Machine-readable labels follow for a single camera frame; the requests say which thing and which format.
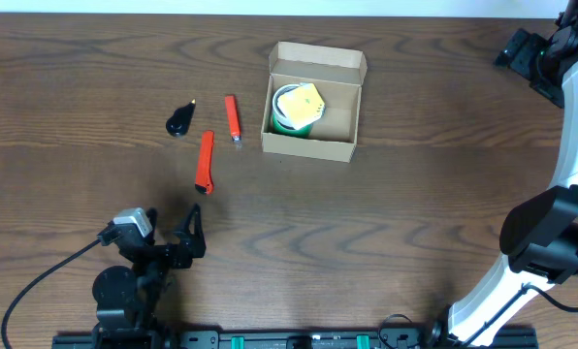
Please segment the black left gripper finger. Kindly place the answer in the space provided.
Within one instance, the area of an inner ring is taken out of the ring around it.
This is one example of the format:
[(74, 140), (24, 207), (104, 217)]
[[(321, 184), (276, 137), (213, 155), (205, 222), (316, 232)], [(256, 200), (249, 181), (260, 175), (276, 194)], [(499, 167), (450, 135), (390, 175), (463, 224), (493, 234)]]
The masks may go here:
[(173, 235), (178, 238), (177, 247), (191, 258), (203, 258), (207, 245), (203, 232), (201, 208), (195, 204), (188, 215), (177, 225)]
[(150, 231), (144, 238), (144, 240), (146, 242), (155, 242), (155, 230), (157, 226), (157, 217), (158, 217), (157, 209), (155, 207), (151, 207), (145, 212), (145, 215), (150, 224)]

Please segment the red utility knife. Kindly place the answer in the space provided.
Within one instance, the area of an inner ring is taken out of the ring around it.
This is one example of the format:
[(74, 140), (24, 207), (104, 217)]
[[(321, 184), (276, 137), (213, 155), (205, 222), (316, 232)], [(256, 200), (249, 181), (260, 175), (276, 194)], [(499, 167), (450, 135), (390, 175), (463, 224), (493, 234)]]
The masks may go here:
[(206, 130), (202, 135), (202, 141), (195, 176), (195, 188), (199, 193), (208, 195), (213, 191), (211, 178), (211, 159), (214, 145), (214, 132)]

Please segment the black teardrop tape dispenser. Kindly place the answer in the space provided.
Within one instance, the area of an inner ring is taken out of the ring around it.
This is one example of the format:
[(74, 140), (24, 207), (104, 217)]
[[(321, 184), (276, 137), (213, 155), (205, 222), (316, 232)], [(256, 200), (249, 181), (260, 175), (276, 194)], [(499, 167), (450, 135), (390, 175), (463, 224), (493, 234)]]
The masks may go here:
[(186, 106), (176, 109), (166, 121), (167, 132), (173, 137), (185, 136), (189, 131), (195, 109), (195, 99), (192, 99)]

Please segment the red stapler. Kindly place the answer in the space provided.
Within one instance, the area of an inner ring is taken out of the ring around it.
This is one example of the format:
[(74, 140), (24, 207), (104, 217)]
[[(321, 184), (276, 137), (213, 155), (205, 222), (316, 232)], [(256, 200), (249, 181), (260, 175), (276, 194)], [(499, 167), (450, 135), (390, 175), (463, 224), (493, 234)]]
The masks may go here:
[(241, 142), (241, 128), (237, 108), (237, 100), (234, 95), (227, 95), (225, 97), (225, 108), (227, 112), (227, 119), (230, 128), (231, 138), (234, 143)]

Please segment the white tape roll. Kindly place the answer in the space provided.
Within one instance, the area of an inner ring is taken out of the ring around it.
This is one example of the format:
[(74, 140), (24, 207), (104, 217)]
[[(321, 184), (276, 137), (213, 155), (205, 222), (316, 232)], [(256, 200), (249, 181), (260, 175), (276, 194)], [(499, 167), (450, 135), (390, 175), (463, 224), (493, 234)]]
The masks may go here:
[(301, 129), (309, 124), (307, 102), (300, 84), (287, 84), (273, 95), (276, 118), (283, 125)]

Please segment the green tape roll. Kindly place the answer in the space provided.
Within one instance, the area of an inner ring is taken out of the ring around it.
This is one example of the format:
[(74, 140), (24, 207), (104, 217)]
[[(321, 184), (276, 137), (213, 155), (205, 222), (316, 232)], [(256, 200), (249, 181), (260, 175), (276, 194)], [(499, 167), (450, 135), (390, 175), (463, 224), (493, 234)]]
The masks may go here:
[(287, 127), (279, 122), (279, 120), (276, 118), (275, 113), (272, 115), (272, 122), (273, 122), (273, 131), (283, 136), (307, 139), (312, 129), (312, 124), (309, 124), (301, 129), (293, 129)]

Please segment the yellow sticky note pad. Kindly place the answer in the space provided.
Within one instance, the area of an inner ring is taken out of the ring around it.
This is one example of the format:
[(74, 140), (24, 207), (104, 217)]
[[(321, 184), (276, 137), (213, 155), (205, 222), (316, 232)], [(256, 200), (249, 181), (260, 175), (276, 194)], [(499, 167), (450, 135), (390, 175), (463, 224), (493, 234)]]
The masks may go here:
[(326, 104), (314, 83), (287, 84), (273, 96), (275, 118), (285, 127), (301, 130), (318, 121)]

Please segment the brown cardboard box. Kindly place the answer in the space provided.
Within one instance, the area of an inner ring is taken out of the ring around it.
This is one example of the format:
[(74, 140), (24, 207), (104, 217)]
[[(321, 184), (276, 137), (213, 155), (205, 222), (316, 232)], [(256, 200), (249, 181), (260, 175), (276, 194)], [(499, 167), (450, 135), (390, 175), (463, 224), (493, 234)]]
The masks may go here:
[(277, 43), (261, 128), (265, 152), (348, 163), (357, 144), (365, 55)]

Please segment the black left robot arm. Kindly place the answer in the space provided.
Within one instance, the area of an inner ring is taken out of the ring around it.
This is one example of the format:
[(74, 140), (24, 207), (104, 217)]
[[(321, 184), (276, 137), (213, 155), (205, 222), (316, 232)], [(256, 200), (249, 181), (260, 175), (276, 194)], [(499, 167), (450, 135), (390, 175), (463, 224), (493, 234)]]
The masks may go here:
[(168, 287), (171, 270), (189, 269), (206, 253), (201, 208), (194, 205), (174, 229), (177, 243), (158, 244), (154, 232), (157, 211), (128, 208), (118, 213), (101, 233), (101, 245), (115, 244), (130, 268), (103, 270), (94, 280), (97, 328), (93, 348), (178, 348), (180, 339), (155, 315)]

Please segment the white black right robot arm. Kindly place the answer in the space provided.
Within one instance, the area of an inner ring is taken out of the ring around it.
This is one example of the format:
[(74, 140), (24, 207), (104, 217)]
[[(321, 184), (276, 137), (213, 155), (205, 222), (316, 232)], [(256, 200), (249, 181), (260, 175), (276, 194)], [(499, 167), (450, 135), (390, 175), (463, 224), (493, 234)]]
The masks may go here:
[(555, 23), (548, 39), (518, 29), (495, 61), (563, 110), (553, 177), (545, 192), (508, 213), (497, 261), (435, 321), (429, 347), (530, 346), (504, 325), (534, 297), (578, 276), (578, 0), (570, 0)]

